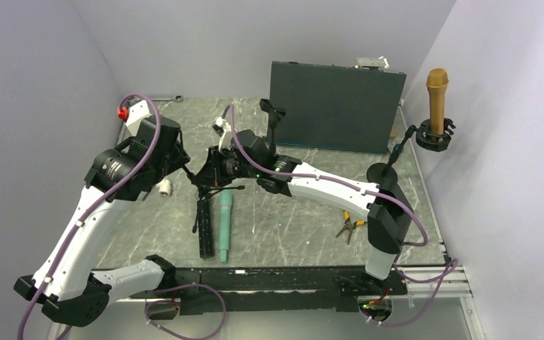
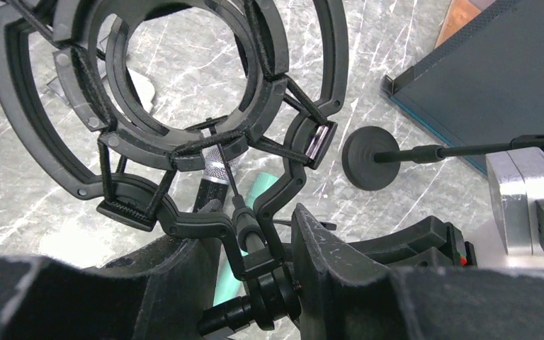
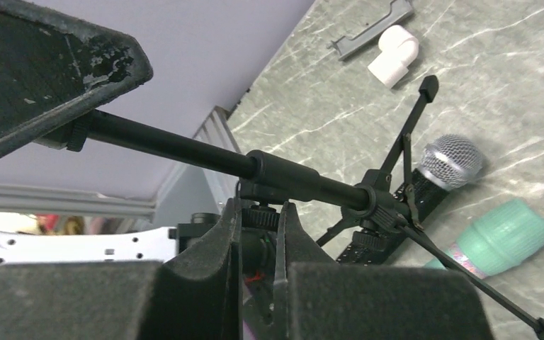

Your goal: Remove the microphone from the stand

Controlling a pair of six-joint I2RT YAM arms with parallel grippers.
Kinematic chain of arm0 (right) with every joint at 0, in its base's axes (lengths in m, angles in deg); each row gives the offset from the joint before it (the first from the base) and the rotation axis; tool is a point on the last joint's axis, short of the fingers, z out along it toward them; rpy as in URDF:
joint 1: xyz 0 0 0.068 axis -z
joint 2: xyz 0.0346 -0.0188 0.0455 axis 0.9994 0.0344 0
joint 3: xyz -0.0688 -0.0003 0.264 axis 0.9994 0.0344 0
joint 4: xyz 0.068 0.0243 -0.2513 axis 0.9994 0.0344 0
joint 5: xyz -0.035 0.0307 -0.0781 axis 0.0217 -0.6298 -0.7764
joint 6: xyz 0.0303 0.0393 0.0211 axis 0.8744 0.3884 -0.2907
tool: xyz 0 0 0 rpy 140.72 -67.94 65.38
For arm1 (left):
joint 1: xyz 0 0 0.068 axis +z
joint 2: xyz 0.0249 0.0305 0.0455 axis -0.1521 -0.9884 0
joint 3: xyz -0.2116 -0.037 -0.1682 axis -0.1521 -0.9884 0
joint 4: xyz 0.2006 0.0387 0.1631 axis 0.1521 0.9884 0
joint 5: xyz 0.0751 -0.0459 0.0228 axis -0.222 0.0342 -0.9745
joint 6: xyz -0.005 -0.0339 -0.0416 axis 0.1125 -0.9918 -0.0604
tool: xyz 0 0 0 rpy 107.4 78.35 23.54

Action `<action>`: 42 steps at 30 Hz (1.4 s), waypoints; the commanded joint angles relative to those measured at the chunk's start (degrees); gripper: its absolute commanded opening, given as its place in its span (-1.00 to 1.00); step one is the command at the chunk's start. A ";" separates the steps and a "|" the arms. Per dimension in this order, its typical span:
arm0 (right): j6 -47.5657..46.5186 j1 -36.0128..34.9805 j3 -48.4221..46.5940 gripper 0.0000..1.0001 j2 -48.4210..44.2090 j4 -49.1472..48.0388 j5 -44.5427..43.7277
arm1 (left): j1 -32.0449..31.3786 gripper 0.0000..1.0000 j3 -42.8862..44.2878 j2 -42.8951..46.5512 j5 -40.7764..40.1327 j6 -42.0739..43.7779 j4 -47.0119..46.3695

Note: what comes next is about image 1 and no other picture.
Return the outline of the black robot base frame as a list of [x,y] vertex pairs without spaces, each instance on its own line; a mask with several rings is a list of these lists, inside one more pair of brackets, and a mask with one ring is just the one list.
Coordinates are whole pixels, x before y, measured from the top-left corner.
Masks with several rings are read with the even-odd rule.
[[206,312],[334,310],[357,312],[358,302],[405,296],[404,279],[385,280],[362,265],[284,267],[178,267],[173,283],[158,293],[140,291],[134,299],[175,298],[182,316]]

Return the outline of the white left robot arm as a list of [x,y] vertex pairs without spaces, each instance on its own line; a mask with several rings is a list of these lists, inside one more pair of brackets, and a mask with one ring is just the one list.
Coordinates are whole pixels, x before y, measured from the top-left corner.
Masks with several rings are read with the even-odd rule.
[[33,275],[18,278],[14,290],[40,304],[51,321],[73,327],[89,325],[107,306],[137,293],[170,295],[176,269],[158,255],[112,271],[95,267],[101,248],[134,202],[189,160],[176,121],[143,119],[135,136],[96,156],[57,246]]

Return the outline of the black tripod mic stand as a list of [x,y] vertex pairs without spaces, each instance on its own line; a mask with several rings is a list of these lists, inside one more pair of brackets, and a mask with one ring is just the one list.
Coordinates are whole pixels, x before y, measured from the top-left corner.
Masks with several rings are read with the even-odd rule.
[[219,179],[222,178],[222,166],[206,163],[198,174],[193,173],[187,166],[182,169],[188,180],[197,188],[197,200],[211,199],[217,193],[225,190],[244,190],[245,185],[221,186]]

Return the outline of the mint green toy microphone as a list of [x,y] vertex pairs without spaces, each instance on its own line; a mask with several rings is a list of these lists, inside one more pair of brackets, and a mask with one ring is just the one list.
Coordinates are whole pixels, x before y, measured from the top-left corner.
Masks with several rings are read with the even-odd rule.
[[220,194],[220,231],[219,231],[219,252],[220,261],[226,263],[230,250],[231,215],[233,196],[229,191],[222,191]]

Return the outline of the white pipe elbow fitting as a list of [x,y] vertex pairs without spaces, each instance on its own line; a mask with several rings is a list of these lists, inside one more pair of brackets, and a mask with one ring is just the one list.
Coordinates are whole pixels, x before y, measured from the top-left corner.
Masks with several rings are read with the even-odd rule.
[[158,194],[162,197],[169,197],[172,193],[172,184],[167,178],[162,179],[157,185]]

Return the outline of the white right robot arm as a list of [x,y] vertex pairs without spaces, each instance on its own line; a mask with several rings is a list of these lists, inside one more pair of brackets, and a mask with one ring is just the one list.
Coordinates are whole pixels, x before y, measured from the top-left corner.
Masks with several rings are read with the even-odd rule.
[[411,205],[392,178],[365,183],[330,174],[300,159],[274,154],[261,137],[243,130],[229,144],[210,147],[191,181],[222,188],[245,178],[255,179],[269,193],[315,200],[364,221],[372,250],[361,277],[363,287],[378,294],[389,285],[389,273],[414,220]]

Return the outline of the black silver-mesh microphone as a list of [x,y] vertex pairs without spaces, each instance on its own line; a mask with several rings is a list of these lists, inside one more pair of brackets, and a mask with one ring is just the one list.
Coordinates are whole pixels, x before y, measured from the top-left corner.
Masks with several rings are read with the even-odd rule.
[[208,199],[198,201],[197,230],[200,258],[210,259],[214,257],[213,229],[211,223],[210,201]]

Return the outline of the black round-base mic stand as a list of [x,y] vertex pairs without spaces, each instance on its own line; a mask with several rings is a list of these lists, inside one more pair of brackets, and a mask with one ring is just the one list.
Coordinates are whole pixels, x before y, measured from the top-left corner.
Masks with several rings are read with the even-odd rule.
[[282,119],[286,115],[286,109],[275,107],[272,105],[269,99],[262,98],[259,101],[260,109],[268,114],[268,134],[269,138],[269,152],[274,155],[276,153],[276,128]]

